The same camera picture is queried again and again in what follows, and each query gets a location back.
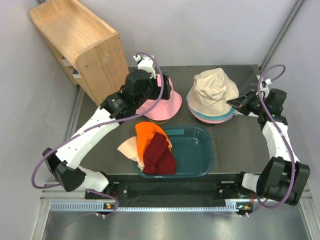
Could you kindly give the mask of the turquoise bucket hat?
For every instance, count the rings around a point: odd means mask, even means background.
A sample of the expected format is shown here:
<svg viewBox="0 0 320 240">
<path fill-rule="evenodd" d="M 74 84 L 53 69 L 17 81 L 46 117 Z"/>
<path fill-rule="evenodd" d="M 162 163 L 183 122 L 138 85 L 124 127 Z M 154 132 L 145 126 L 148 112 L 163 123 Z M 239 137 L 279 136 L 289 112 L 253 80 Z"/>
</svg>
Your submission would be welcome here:
<svg viewBox="0 0 320 240">
<path fill-rule="evenodd" d="M 208 119 L 208 120 L 222 120 L 222 119 L 228 118 L 232 113 L 235 112 L 235 110 L 231 108 L 230 111 L 228 111 L 226 114 L 218 115 L 218 116 L 209 116 L 193 110 L 190 106 L 188 106 L 188 108 L 196 116 L 199 116 L 203 119 Z"/>
</svg>

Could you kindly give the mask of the lavender bucket hat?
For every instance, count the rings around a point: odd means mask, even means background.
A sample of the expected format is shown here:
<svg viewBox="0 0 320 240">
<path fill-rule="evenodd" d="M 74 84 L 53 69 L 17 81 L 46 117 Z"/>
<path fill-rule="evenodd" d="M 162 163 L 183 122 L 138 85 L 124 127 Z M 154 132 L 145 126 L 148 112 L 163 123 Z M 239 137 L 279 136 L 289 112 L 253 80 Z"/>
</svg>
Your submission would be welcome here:
<svg viewBox="0 0 320 240">
<path fill-rule="evenodd" d="M 233 118 L 233 116 L 234 116 L 234 113 L 232 113 L 232 114 L 227 118 L 227 120 L 232 119 L 232 118 Z"/>
</svg>

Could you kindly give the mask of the beige bucket hat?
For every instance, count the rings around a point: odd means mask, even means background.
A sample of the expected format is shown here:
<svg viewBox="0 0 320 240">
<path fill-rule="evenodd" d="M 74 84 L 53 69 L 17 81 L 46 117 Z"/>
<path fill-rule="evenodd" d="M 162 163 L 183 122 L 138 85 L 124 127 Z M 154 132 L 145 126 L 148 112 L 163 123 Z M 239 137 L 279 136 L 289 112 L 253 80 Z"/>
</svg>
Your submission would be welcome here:
<svg viewBox="0 0 320 240">
<path fill-rule="evenodd" d="M 193 77 L 193 85 L 187 94 L 188 105 L 207 116 L 220 116 L 232 108 L 228 100 L 238 98 L 237 85 L 222 68 L 203 71 Z"/>
</svg>

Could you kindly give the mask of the dark red bucket hat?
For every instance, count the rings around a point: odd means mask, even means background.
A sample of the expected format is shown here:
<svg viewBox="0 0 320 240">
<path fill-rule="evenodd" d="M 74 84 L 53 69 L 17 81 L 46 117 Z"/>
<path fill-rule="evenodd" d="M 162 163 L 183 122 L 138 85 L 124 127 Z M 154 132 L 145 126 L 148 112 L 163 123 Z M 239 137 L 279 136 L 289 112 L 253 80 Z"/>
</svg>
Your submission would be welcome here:
<svg viewBox="0 0 320 240">
<path fill-rule="evenodd" d="M 147 175 L 175 175 L 176 160 L 169 148 L 165 135 L 156 132 L 147 145 L 144 154 L 143 173 Z"/>
</svg>

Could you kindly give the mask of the light pink bucket hat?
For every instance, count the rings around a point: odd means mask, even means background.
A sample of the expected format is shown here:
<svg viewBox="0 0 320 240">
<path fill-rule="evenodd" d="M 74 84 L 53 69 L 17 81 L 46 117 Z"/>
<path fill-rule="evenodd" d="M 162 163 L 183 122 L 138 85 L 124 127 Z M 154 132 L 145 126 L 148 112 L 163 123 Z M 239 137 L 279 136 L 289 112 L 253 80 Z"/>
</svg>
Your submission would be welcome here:
<svg viewBox="0 0 320 240">
<path fill-rule="evenodd" d="M 227 118 L 224 118 L 224 119 L 221 119 L 221 120 L 210 120 L 210 119 L 205 119 L 205 118 L 201 118 L 199 116 L 195 116 L 195 118 L 203 125 L 217 125 L 217 124 L 222 124 L 222 123 L 225 123 L 228 120 L 228 117 Z"/>
</svg>

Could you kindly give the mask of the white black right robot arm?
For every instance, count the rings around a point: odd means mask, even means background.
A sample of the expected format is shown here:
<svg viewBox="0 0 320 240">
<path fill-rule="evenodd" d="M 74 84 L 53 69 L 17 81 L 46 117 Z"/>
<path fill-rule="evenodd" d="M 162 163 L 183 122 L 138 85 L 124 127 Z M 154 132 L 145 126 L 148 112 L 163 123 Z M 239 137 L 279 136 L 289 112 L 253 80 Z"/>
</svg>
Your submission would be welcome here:
<svg viewBox="0 0 320 240">
<path fill-rule="evenodd" d="M 310 176 L 310 167 L 302 164 L 292 150 L 288 136 L 288 122 L 282 116 L 285 91 L 272 88 L 260 101 L 258 93 L 250 90 L 239 98 L 238 111 L 258 116 L 261 132 L 266 140 L 270 160 L 260 175 L 241 172 L 233 192 L 245 198 L 253 191 L 261 198 L 295 206 Z"/>
</svg>

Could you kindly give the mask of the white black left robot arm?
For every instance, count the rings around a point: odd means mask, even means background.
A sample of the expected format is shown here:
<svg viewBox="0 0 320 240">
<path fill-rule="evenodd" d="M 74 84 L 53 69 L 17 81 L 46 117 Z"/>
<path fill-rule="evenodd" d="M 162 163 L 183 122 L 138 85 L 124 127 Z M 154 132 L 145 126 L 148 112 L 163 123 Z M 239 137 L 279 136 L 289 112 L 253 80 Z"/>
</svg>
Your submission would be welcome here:
<svg viewBox="0 0 320 240">
<path fill-rule="evenodd" d="M 44 160 L 64 190 L 89 189 L 102 198 L 109 198 L 114 191 L 113 185 L 101 172 L 80 167 L 82 159 L 122 122 L 136 118 L 137 109 L 146 101 L 153 100 L 155 105 L 161 102 L 164 89 L 169 86 L 170 80 L 163 74 L 142 69 L 132 71 L 120 91 L 105 99 L 83 129 L 56 150 L 49 149 Z M 239 90 L 223 69 L 216 68 L 194 77 L 190 96 L 194 111 L 209 118 L 219 118 L 232 113 L 227 101 L 237 98 Z M 146 174 L 174 175 L 177 163 L 166 133 L 151 122 L 138 123 L 135 129 L 136 138 L 126 140 L 120 146 L 121 152 L 132 154 Z"/>
</svg>

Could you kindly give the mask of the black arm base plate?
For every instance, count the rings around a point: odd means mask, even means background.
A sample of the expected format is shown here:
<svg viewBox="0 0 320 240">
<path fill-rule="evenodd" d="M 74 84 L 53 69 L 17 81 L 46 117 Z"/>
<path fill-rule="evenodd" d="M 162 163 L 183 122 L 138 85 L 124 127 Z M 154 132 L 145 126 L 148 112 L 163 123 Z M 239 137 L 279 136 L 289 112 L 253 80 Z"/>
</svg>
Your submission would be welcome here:
<svg viewBox="0 0 320 240">
<path fill-rule="evenodd" d="M 209 199 L 228 199 L 232 197 L 248 196 L 243 193 L 233 182 L 219 181 L 137 181 L 112 183 L 102 191 L 117 200 L 130 200 L 140 196 L 164 197 L 208 197 Z"/>
</svg>

